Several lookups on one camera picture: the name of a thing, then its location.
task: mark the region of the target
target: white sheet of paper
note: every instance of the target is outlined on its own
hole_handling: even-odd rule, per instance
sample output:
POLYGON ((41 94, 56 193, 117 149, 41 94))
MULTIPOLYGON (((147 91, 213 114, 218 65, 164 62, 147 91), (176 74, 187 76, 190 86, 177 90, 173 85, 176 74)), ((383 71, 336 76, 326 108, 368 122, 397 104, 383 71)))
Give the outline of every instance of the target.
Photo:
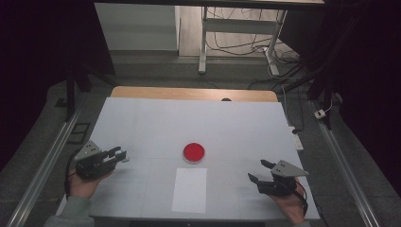
POLYGON ((172 211, 206 213, 207 168, 177 168, 172 211))

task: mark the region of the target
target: wall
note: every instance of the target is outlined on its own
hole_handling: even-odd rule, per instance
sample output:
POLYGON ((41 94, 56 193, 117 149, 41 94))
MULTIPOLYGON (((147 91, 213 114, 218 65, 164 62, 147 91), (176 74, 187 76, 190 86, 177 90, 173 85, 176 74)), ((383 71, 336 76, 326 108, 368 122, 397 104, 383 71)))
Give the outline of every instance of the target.
POLYGON ((178 50, 179 7, 96 3, 110 50, 178 50))

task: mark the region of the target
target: wooden board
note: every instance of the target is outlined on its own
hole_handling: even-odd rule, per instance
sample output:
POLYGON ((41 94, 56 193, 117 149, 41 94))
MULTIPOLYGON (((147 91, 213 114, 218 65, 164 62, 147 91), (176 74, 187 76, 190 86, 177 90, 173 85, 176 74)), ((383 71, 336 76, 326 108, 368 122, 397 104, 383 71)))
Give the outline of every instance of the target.
POLYGON ((222 90, 222 89, 192 89, 192 88, 162 88, 162 87, 126 87, 113 89, 111 97, 136 97, 183 100, 222 100, 232 101, 277 102, 277 96, 272 91, 222 90))

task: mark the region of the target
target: black cable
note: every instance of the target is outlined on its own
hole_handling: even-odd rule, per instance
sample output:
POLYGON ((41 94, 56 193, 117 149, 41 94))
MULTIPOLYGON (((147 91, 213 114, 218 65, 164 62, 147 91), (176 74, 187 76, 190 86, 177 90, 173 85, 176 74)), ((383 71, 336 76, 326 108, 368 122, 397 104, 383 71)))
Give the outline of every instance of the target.
MULTIPOLYGON (((300 106, 300 109, 301 109, 301 128, 300 129, 294 129, 293 131, 292 131, 292 133, 293 134, 295 134, 295 133, 297 133, 297 132, 299 132, 299 131, 303 131, 304 130, 304 128, 305 128, 305 121, 304 121, 304 110, 303 110, 303 108, 302 108, 302 103, 301 103, 301 96, 300 96, 300 87, 298 87, 298 92, 297 92, 297 94, 298 94, 298 104, 299 104, 299 106, 300 106)), ((292 122, 292 120, 290 119, 290 117, 289 117, 289 114, 288 114, 288 121, 289 121, 289 123, 292 125, 292 126, 294 126, 295 127, 295 124, 292 122)))
POLYGON ((79 149, 75 150, 71 156, 68 158, 67 166, 65 167, 65 179, 64 179, 64 192, 65 197, 68 199, 70 197, 70 180, 69 178, 74 175, 75 173, 70 175, 70 165, 73 161, 74 157, 79 153, 79 149))
POLYGON ((300 183, 298 183, 298 182, 295 182, 295 183, 297 183, 299 186, 301 186, 302 189, 305 191, 305 197, 302 196, 302 195, 301 195, 299 192, 297 192, 297 191, 293 191, 293 192, 292 192, 296 197, 298 197, 298 198, 301 200, 301 202, 302 202, 302 204, 303 204, 303 206, 304 206, 304 216, 305 216, 305 215, 306 215, 306 212, 307 212, 307 207, 308 207, 308 204, 307 204, 307 193, 306 193, 306 190, 304 189, 304 187, 303 187, 300 183))
POLYGON ((285 81, 288 80, 289 78, 294 77, 294 76, 295 76, 299 71, 301 71, 301 69, 303 69, 303 68, 304 68, 304 66, 301 65, 301 67, 299 67, 295 72, 289 74, 285 79, 282 79, 282 80, 280 80, 278 83, 274 84, 274 86, 272 86, 272 87, 270 88, 270 90, 273 91, 273 89, 274 89, 278 84, 280 84, 280 83, 282 83, 282 82, 285 82, 285 81))
POLYGON ((208 43, 207 41, 206 41, 206 45, 207 45, 211 50, 217 50, 217 51, 225 52, 225 53, 232 54, 232 55, 238 55, 238 56, 250 55, 250 54, 253 54, 254 52, 256 52, 256 50, 262 48, 262 47, 258 47, 258 48, 254 49, 253 51, 248 52, 248 53, 233 53, 233 52, 230 52, 230 51, 227 51, 227 50, 213 48, 213 47, 211 47, 211 46, 209 45, 209 43, 208 43))
POLYGON ((251 90, 251 87, 253 86, 253 85, 255 85, 256 83, 263 83, 263 82, 269 82, 269 81, 272 81, 272 80, 276 80, 276 79, 281 79, 280 77, 285 77, 287 74, 289 74, 292 70, 294 70, 297 66, 300 66, 300 65, 295 65, 295 66, 293 66, 292 68, 290 68, 288 71, 286 71, 286 73, 285 74, 283 74, 282 76, 279 76, 279 77, 277 77, 277 78, 273 78, 273 79, 262 79, 262 80, 257 80, 257 81, 255 81, 255 82, 252 82, 250 85, 248 85, 248 90, 251 90))

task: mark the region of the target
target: aluminum rail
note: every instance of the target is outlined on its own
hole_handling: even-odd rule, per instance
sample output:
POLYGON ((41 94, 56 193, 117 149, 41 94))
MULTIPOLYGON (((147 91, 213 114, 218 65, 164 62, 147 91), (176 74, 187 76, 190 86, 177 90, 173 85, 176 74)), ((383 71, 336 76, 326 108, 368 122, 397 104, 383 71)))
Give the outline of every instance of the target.
MULTIPOLYGON (((312 112, 318 111, 312 101, 309 101, 309 105, 312 112)), ((365 193, 357 182, 357 178, 350 165, 348 164, 348 161, 344 156, 335 135, 332 131, 327 129, 322 121, 319 121, 319 127, 322 131, 324 139, 327 142, 327 145, 330 147, 334 160, 336 161, 337 166, 340 169, 342 178, 345 180, 349 192, 355 199, 357 209, 359 210, 363 221, 365 222, 366 226, 379 227, 380 224, 375 216, 375 212, 372 209, 371 204, 367 200, 365 193)))
POLYGON ((17 208, 14 210, 14 213, 12 214, 7 226, 24 226, 33 206, 35 205, 36 200, 44 188, 44 184, 46 183, 54 164, 56 164, 60 156, 62 148, 64 147, 71 130, 74 128, 74 125, 77 122, 87 96, 87 94, 79 95, 76 111, 71 116, 70 120, 62 125, 56 140, 54 141, 50 150, 46 153, 44 160, 39 166, 39 169, 36 171, 35 176, 26 189, 24 196, 18 203, 17 208))

